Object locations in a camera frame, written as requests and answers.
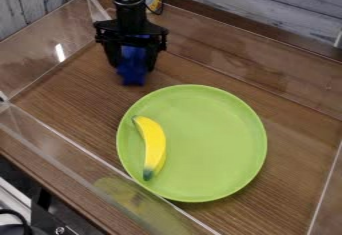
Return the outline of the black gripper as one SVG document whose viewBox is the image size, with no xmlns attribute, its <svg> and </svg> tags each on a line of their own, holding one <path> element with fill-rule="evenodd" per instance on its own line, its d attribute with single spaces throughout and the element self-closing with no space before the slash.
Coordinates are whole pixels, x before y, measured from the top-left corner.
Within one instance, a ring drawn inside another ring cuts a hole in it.
<svg viewBox="0 0 342 235">
<path fill-rule="evenodd" d="M 150 72 L 157 54 L 166 49 L 168 30 L 145 21 L 138 28 L 124 28 L 118 20 L 104 20 L 93 23 L 94 41 L 102 44 L 109 64 L 117 67 L 121 58 L 120 46 L 145 48 L 145 68 Z"/>
</svg>

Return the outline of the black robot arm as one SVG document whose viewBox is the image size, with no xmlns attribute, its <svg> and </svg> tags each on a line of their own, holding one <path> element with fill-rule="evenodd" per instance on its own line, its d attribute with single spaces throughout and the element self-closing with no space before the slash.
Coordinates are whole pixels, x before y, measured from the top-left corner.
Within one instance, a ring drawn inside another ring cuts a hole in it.
<svg viewBox="0 0 342 235">
<path fill-rule="evenodd" d="M 113 67 L 124 60 L 124 49 L 132 47 L 134 53 L 128 55 L 141 68 L 150 72 L 157 54 L 166 49 L 168 29 L 153 24 L 146 18 L 145 0 L 112 0 L 116 18 L 93 23 L 94 41 L 102 45 L 109 63 Z"/>
</svg>

